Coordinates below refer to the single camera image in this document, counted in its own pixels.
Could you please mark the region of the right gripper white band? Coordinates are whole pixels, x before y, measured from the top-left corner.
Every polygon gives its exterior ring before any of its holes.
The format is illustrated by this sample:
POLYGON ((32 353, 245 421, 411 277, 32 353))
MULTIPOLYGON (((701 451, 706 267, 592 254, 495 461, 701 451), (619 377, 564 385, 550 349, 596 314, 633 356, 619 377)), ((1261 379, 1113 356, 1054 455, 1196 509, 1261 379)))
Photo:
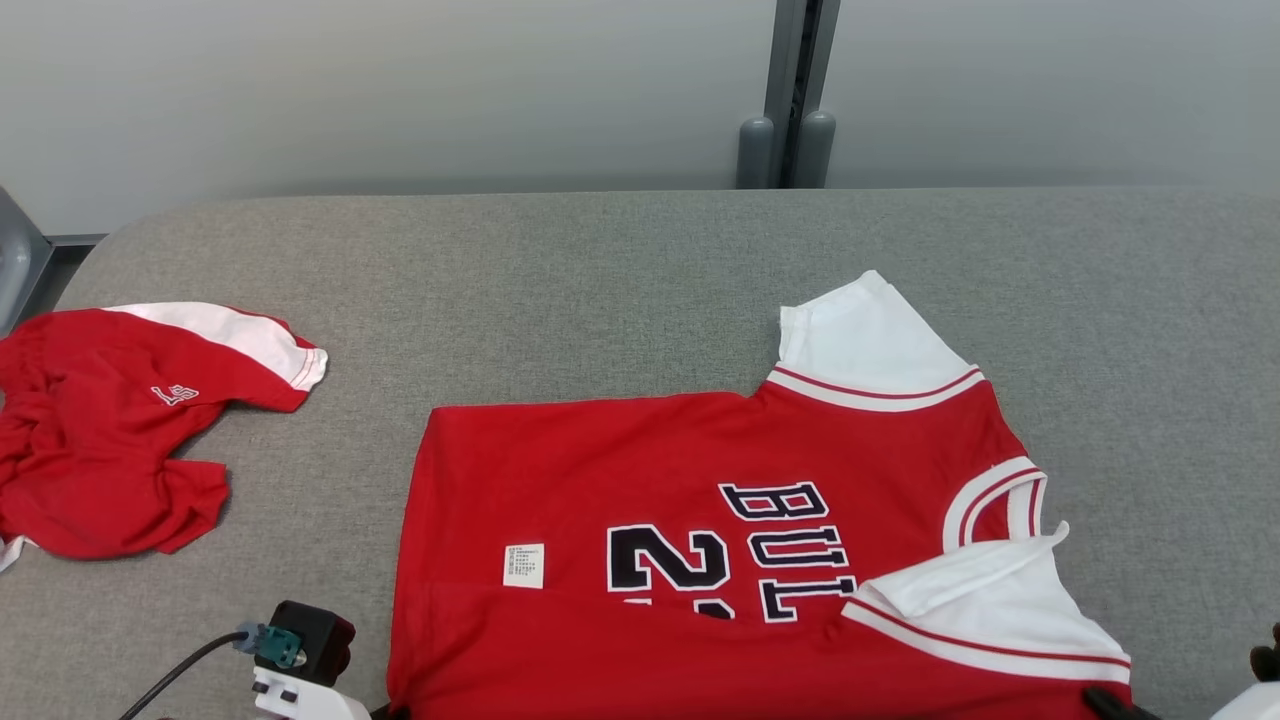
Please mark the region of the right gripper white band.
MULTIPOLYGON (((1083 702, 1102 720, 1160 720, 1151 711, 1125 701, 1105 687, 1088 687, 1083 702)), ((1210 720, 1279 720, 1280 683, 1260 682, 1215 711, 1210 720)))

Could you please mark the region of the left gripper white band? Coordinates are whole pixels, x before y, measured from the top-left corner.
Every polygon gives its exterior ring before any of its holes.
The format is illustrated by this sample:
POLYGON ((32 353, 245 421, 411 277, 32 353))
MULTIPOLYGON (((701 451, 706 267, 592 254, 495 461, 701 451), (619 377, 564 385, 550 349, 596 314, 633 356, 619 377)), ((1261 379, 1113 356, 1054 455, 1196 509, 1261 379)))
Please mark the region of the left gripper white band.
POLYGON ((255 719, 372 719, 360 701, 335 689, 343 670, 321 673, 317 679, 283 670, 253 667, 255 719))

